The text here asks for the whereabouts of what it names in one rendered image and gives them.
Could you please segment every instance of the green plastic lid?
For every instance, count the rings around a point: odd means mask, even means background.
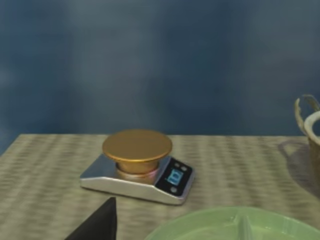
[[[258,208],[221,207],[171,220],[145,240],[320,240],[320,231]]]

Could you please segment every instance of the table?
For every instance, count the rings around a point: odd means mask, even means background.
[[[0,158],[0,239],[63,240],[111,197],[79,187],[106,137],[20,135]],[[305,137],[170,137],[172,155],[196,170],[186,203],[117,197],[118,240],[142,240],[170,219],[218,206],[260,207],[320,228]]]

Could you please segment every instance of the blue backdrop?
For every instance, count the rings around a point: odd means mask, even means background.
[[[319,0],[0,0],[0,147],[20,133],[297,135]]]

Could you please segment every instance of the button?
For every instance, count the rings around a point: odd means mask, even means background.
[[[175,194],[177,192],[177,189],[173,186],[170,188],[170,191]]]

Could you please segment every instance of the wooden lid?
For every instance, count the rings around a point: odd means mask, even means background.
[[[149,162],[167,156],[172,142],[166,135],[146,129],[130,129],[110,135],[103,153],[117,162]]]

